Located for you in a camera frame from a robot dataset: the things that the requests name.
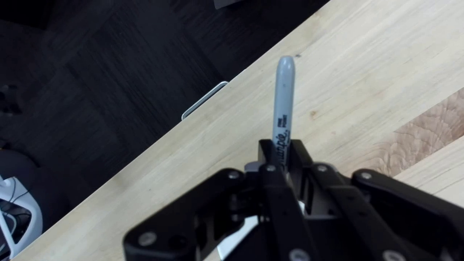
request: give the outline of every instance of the marker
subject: marker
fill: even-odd
[[[291,57],[282,57],[276,67],[272,142],[276,164],[285,171],[291,134],[291,111],[294,93],[294,63]]]

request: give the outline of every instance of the wooden table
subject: wooden table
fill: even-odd
[[[464,206],[464,2],[331,0],[17,260],[123,260],[121,238],[269,138],[275,66],[295,58],[292,138]]]

